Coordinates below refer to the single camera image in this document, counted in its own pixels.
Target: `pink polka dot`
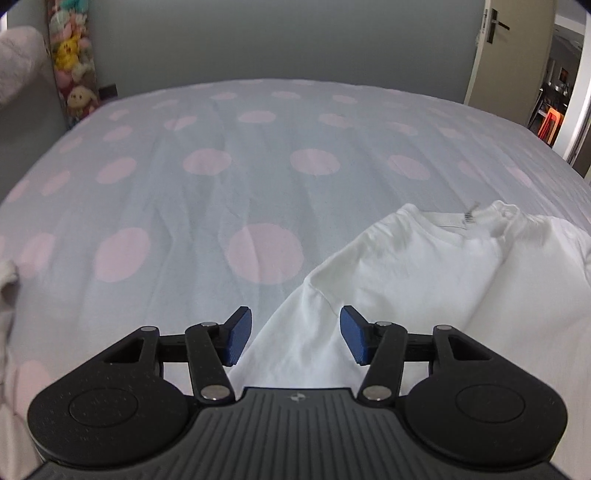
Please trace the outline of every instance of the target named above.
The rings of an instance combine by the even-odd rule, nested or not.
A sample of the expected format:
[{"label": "pink polka dot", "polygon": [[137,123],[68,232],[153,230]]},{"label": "pink polka dot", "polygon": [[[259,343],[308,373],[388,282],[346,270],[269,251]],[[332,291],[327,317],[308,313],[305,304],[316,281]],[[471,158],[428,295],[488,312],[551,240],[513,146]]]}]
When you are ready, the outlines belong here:
[{"label": "pink polka dot", "polygon": [[172,130],[174,132],[178,132],[189,125],[193,125],[197,121],[196,116],[182,116],[179,119],[173,118],[172,120],[168,120],[164,124],[164,128],[166,130]]},{"label": "pink polka dot", "polygon": [[333,95],[333,100],[339,103],[345,103],[347,105],[354,105],[357,103],[357,100],[353,97],[349,97],[346,95]]},{"label": "pink polka dot", "polygon": [[18,367],[14,388],[14,410],[22,418],[27,418],[27,410],[37,394],[49,387],[56,379],[52,378],[41,362],[29,360]]},{"label": "pink polka dot", "polygon": [[60,153],[68,153],[79,147],[82,144],[82,137],[76,137],[73,140],[68,140],[60,147]]},{"label": "pink polka dot", "polygon": [[119,158],[105,166],[96,176],[96,181],[103,185],[117,183],[129,177],[138,163],[130,157]]},{"label": "pink polka dot", "polygon": [[533,182],[531,178],[529,178],[528,174],[525,173],[523,170],[517,167],[505,167],[511,175],[513,175],[520,183],[525,185],[528,188],[531,188]]},{"label": "pink polka dot", "polygon": [[462,135],[459,131],[455,130],[454,128],[438,127],[438,129],[444,137],[455,138],[457,140],[464,139],[464,135]]},{"label": "pink polka dot", "polygon": [[57,192],[70,181],[70,176],[69,170],[64,170],[63,172],[58,173],[54,177],[50,178],[45,182],[45,185],[43,185],[43,188],[41,189],[41,195],[48,197],[49,195]]},{"label": "pink polka dot", "polygon": [[300,241],[272,223],[246,225],[235,233],[226,259],[236,275],[265,285],[295,277],[304,263]]},{"label": "pink polka dot", "polygon": [[293,152],[290,160],[297,171],[308,175],[328,175],[340,169],[340,163],[332,153],[315,148]]},{"label": "pink polka dot", "polygon": [[235,93],[232,92],[223,92],[223,93],[218,93],[217,95],[213,95],[211,98],[212,100],[232,100],[233,98],[236,98],[237,95]]},{"label": "pink polka dot", "polygon": [[467,177],[470,177],[473,180],[482,181],[482,177],[480,176],[480,174],[466,160],[459,161],[457,163],[457,167]]},{"label": "pink polka dot", "polygon": [[40,233],[31,238],[22,249],[17,261],[18,271],[24,278],[33,278],[49,263],[56,237],[50,233]]},{"label": "pink polka dot", "polygon": [[243,113],[238,117],[239,122],[246,124],[267,124],[277,118],[273,112],[265,110],[253,110],[252,112]]},{"label": "pink polka dot", "polygon": [[285,100],[297,100],[298,98],[301,98],[301,96],[295,92],[273,92],[271,96],[275,98],[283,98]]},{"label": "pink polka dot", "polygon": [[408,135],[409,137],[418,135],[418,130],[410,125],[399,124],[398,122],[388,122],[388,126],[397,132]]},{"label": "pink polka dot", "polygon": [[202,148],[184,159],[183,168],[195,175],[217,175],[232,164],[228,152],[214,148]]},{"label": "pink polka dot", "polygon": [[103,137],[103,140],[105,142],[117,142],[130,136],[133,133],[133,131],[134,129],[131,128],[129,125],[123,125],[121,127],[115,128],[114,130],[111,130]]},{"label": "pink polka dot", "polygon": [[18,182],[6,197],[6,201],[8,203],[16,202],[20,197],[22,197],[22,194],[25,193],[25,190],[28,186],[29,181],[27,179]]},{"label": "pink polka dot", "polygon": [[449,113],[445,113],[443,110],[440,110],[439,108],[428,107],[427,110],[429,110],[431,113],[434,113],[435,115],[442,116],[443,118],[452,117]]},{"label": "pink polka dot", "polygon": [[392,155],[388,159],[388,166],[399,175],[412,180],[428,180],[431,177],[427,167],[422,163],[403,155]]},{"label": "pink polka dot", "polygon": [[177,103],[178,103],[178,100],[175,100],[175,99],[165,100],[164,102],[156,103],[156,105],[154,105],[152,108],[154,110],[160,110],[161,108],[165,108],[168,106],[174,106]]},{"label": "pink polka dot", "polygon": [[336,113],[323,113],[318,117],[318,120],[331,127],[349,128],[353,126],[344,116],[337,115]]},{"label": "pink polka dot", "polygon": [[109,115],[109,119],[110,120],[113,120],[114,122],[116,122],[117,120],[119,120],[120,118],[123,118],[128,113],[129,113],[129,110],[127,110],[127,109],[125,109],[125,110],[116,110],[115,112],[113,112],[112,114]]},{"label": "pink polka dot", "polygon": [[129,278],[150,252],[150,237],[141,228],[124,228],[104,240],[95,255],[95,277],[104,282]]}]

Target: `polka dot bedsheet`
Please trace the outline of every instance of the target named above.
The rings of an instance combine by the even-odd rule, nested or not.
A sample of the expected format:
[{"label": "polka dot bedsheet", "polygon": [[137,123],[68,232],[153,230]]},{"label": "polka dot bedsheet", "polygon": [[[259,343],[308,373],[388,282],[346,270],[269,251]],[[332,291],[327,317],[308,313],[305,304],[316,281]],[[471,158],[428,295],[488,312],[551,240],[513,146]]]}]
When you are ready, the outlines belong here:
[{"label": "polka dot bedsheet", "polygon": [[[501,199],[591,233],[589,186],[525,128],[457,103],[309,80],[134,96],[63,137],[0,207],[21,274],[7,391],[47,384],[141,325],[253,311],[404,203]],[[165,377],[189,392],[182,365]]]}]

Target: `black gripper base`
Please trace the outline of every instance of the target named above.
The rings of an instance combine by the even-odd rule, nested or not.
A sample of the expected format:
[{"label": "black gripper base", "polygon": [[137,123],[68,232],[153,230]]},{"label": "black gripper base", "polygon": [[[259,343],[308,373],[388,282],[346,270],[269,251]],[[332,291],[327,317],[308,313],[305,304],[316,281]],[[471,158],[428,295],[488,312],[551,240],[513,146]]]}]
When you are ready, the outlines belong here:
[{"label": "black gripper base", "polygon": [[135,466],[77,471],[47,462],[29,480],[565,480],[549,463],[514,472],[448,465],[415,444],[398,417],[348,389],[247,389],[204,409],[168,451]]}]

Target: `white t-shirt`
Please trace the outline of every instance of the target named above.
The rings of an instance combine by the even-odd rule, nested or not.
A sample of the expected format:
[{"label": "white t-shirt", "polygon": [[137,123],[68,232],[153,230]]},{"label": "white t-shirt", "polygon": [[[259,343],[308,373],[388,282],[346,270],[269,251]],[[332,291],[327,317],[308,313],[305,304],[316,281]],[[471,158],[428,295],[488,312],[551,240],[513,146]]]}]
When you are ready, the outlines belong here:
[{"label": "white t-shirt", "polygon": [[[566,220],[495,202],[464,214],[405,205],[315,268],[230,371],[244,386],[359,388],[367,367],[339,312],[411,333],[453,325],[552,386],[569,425],[553,462],[591,478],[591,237]],[[406,364],[401,393],[427,376]]]}]

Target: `white cloth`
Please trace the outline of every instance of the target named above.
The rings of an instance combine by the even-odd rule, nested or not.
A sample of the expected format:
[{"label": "white cloth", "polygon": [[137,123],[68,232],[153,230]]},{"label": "white cloth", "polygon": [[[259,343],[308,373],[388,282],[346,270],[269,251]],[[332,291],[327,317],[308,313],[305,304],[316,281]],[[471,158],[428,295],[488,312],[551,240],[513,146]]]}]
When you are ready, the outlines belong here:
[{"label": "white cloth", "polygon": [[13,309],[5,302],[2,291],[18,279],[12,262],[0,262],[0,478],[20,480],[39,465],[39,457],[28,430],[4,397],[7,380],[6,345],[12,324]]},{"label": "white cloth", "polygon": [[17,97],[49,59],[43,35],[33,27],[0,32],[0,108]]},{"label": "white cloth", "polygon": [[[565,220],[495,202],[473,213],[405,205],[315,268],[230,372],[244,385],[351,387],[355,364],[339,328],[343,305],[411,333],[464,331],[551,385],[569,425],[554,463],[591,478],[591,238]],[[401,392],[427,376],[405,366]]]}]

